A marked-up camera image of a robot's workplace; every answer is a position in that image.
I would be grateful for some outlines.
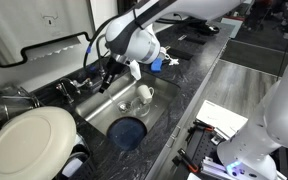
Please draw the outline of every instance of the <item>sponge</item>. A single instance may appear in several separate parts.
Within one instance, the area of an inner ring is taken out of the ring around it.
[[[162,69],[162,59],[161,58],[156,58],[153,63],[151,64],[151,71],[152,72],[161,72]]]

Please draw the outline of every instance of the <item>paper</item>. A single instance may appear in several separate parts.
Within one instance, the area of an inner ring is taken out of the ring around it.
[[[201,180],[201,179],[198,178],[195,174],[190,173],[190,175],[188,176],[187,180]]]
[[[231,138],[247,122],[247,118],[205,100],[197,119],[215,127],[226,140]]]

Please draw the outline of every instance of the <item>kitchen faucet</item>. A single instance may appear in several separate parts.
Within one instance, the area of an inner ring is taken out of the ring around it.
[[[75,92],[77,94],[81,94],[81,90],[79,89],[80,87],[86,86],[88,88],[91,88],[93,86],[93,83],[90,78],[85,79],[85,81],[83,81],[82,83],[78,83],[76,80],[70,80],[69,78],[61,78],[60,83],[56,85],[56,89],[61,91],[63,96],[67,98],[67,101],[70,104],[74,102],[74,99],[67,92],[64,82],[68,82],[68,84],[72,85],[75,88]]]

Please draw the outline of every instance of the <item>blue object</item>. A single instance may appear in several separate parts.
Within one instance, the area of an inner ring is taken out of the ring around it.
[[[111,124],[107,137],[125,151],[134,150],[147,133],[145,125],[133,117],[124,117]]]
[[[94,71],[96,71],[96,67],[95,67],[95,66],[90,66],[90,67],[89,67],[89,70],[90,70],[91,72],[94,72]]]
[[[88,54],[91,53],[91,49],[92,49],[92,47],[91,47],[91,46],[88,46],[86,52],[87,52]]]
[[[151,64],[151,71],[152,72],[161,72],[162,71],[161,67],[162,67],[162,59],[157,58]]]

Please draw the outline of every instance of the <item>faucet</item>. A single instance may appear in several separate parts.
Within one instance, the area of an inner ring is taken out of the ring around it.
[[[96,40],[96,51],[97,51],[97,56],[98,56],[98,63],[99,63],[99,66],[100,66],[100,69],[99,69],[99,73],[100,73],[100,76],[102,79],[104,79],[105,77],[105,70],[104,70],[104,67],[103,67],[103,62],[102,62],[102,58],[105,57],[101,55],[101,51],[100,51],[100,41],[105,38],[105,34],[102,34],[101,36],[99,36]]]
[[[93,83],[90,78],[87,78],[84,82],[78,83],[76,80],[70,80],[69,78],[61,78],[60,83],[56,85],[56,89],[61,91],[63,96],[65,96],[68,100],[68,103],[73,103],[74,99],[71,97],[71,95],[67,92],[64,82],[68,82],[70,85],[72,85],[75,88],[75,92],[77,94],[81,94],[81,90],[79,89],[82,86],[86,86],[88,88],[91,88],[93,86]]]
[[[72,104],[74,102],[74,99],[71,97],[71,95],[67,92],[65,86],[63,83],[59,83],[56,85],[56,89],[61,91],[63,96],[67,98],[68,103]]]

